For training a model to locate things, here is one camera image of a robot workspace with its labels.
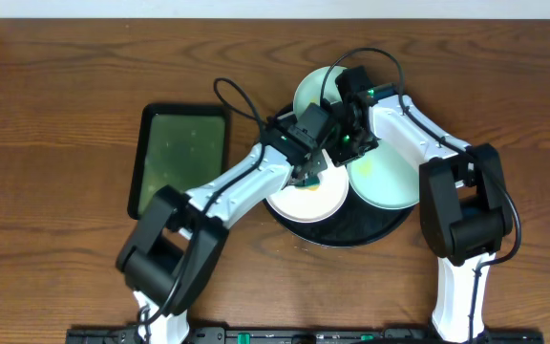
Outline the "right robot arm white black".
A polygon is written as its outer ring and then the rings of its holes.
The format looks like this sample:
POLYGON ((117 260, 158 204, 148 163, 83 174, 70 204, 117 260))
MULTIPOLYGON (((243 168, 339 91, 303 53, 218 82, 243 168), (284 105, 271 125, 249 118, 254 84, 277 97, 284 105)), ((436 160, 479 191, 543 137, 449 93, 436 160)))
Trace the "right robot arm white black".
POLYGON ((443 340, 472 342, 484 331, 484 274, 500 263, 502 239, 520 233, 497 151, 450 136, 417 109, 402 83, 375 86, 363 67, 326 75, 322 84, 334 84, 340 98, 320 98, 342 122, 334 164, 358 169, 384 142, 416 171, 421 230, 438 258, 432 322, 443 340))

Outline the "yellow green sponge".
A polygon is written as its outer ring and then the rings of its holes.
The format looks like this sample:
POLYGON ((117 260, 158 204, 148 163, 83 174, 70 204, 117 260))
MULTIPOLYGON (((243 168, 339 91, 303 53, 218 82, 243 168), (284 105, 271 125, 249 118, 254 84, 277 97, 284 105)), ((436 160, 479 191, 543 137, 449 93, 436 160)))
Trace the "yellow green sponge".
POLYGON ((295 187, 301 189, 315 190, 319 187, 320 180, 318 176, 310 176, 294 184, 295 187))

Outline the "white plate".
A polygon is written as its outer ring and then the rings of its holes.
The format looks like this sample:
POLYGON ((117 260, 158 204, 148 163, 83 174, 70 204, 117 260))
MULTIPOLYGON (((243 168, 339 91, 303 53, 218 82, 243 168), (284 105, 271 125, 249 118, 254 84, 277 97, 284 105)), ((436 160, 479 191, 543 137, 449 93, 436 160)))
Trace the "white plate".
POLYGON ((317 174, 318 184, 289 185, 266 198, 278 215, 297 223, 316 223, 341 207, 349 191, 348 172, 344 166, 335 167, 326 150, 323 155, 327 168, 317 174))

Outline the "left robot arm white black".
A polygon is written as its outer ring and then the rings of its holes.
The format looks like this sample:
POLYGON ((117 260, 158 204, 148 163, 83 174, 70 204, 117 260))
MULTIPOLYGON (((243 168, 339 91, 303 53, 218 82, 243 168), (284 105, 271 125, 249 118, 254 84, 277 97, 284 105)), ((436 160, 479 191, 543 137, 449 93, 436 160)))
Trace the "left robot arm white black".
POLYGON ((214 181, 153 196, 116 258, 139 304, 140 343, 181 343, 188 309, 217 265, 230 228, 254 205, 325 169, 330 131, 272 125, 237 165, 214 181))

